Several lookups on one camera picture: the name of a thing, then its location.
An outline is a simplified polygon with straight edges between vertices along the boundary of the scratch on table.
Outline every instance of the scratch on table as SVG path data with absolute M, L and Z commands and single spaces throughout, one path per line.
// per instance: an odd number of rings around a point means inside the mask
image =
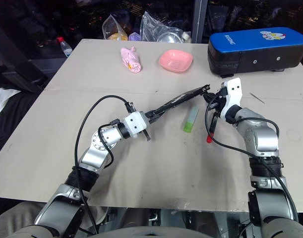
M 253 95 L 252 93 L 250 93 L 250 95 L 252 95 L 255 99 L 258 99 L 259 101 L 261 101 L 263 104 L 265 104 L 264 101 L 262 101 L 261 99 L 259 99 L 258 97 L 256 97 L 255 95 Z

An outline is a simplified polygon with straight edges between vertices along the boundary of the pink bowl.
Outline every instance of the pink bowl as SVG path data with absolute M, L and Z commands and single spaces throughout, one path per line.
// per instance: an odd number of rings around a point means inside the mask
M 172 72 L 182 73 L 190 67 L 192 60 L 193 56 L 188 52 L 169 50 L 161 55 L 159 64 Z

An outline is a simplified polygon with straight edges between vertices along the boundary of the table surface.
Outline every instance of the table surface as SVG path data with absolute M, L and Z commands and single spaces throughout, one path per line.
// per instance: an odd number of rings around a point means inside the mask
M 129 72 L 120 48 L 135 46 L 142 71 Z M 158 60 L 169 49 L 193 55 L 187 72 L 163 69 Z M 303 66 L 284 72 L 235 75 L 242 80 L 242 107 L 274 120 L 288 188 L 303 212 Z M 102 96 L 115 94 L 147 112 L 171 98 L 210 84 L 216 92 L 223 80 L 208 67 L 207 45 L 117 42 L 83 39 L 59 69 L 0 152 L 0 197 L 43 201 L 52 196 L 73 166 L 79 126 Z M 182 128 L 190 108 L 200 108 L 192 133 Z M 115 162 L 97 180 L 90 204 L 207 211 L 247 211 L 250 169 L 246 155 L 206 143 L 201 97 L 165 113 L 148 127 L 152 138 L 128 139 L 114 149 Z M 127 115 L 116 99 L 102 102 L 86 123 L 79 155 L 97 128 Z M 231 125 L 221 122 L 218 140 L 244 149 Z

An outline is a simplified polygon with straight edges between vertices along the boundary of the plastic bag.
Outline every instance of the plastic bag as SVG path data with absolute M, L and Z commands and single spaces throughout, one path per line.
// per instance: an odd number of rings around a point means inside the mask
M 128 41 L 128 36 L 115 18 L 110 15 L 102 25 L 105 40 Z
M 175 37 L 175 42 L 182 43 L 183 30 L 162 24 L 145 12 L 140 23 L 140 37 L 142 41 L 162 41 L 164 33 L 171 33 Z

